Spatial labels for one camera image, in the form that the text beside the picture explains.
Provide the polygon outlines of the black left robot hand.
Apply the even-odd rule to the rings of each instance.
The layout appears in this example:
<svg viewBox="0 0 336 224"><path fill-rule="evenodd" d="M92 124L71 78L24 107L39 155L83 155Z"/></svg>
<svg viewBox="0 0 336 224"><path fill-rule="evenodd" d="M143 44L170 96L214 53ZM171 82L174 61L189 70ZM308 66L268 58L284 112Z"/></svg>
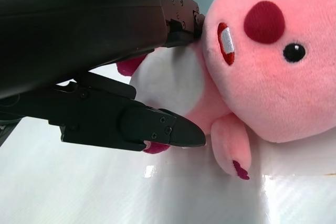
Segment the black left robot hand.
<svg viewBox="0 0 336 224"><path fill-rule="evenodd" d="M91 72L202 33L193 0L1 0L1 123L47 120L67 143L142 151L205 144L190 120Z"/></svg>

